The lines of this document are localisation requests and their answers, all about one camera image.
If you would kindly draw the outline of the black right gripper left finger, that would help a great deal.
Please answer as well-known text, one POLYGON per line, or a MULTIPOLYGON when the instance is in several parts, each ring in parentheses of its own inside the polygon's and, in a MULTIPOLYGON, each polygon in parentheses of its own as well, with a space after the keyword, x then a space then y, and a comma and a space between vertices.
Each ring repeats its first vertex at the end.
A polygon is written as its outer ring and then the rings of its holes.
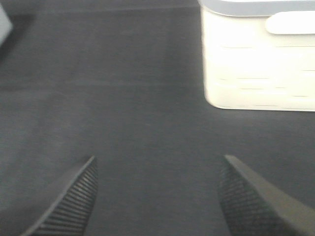
POLYGON ((54 182, 38 201, 22 236, 82 236, 98 192, 97 158, 87 156, 54 182))

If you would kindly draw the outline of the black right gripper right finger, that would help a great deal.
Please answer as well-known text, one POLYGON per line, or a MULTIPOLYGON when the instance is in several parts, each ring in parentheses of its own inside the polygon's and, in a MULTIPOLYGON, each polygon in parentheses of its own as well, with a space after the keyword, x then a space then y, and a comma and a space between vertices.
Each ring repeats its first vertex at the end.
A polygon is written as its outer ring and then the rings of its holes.
POLYGON ((315 210, 233 155, 221 161, 219 203, 233 236, 313 236, 315 210))

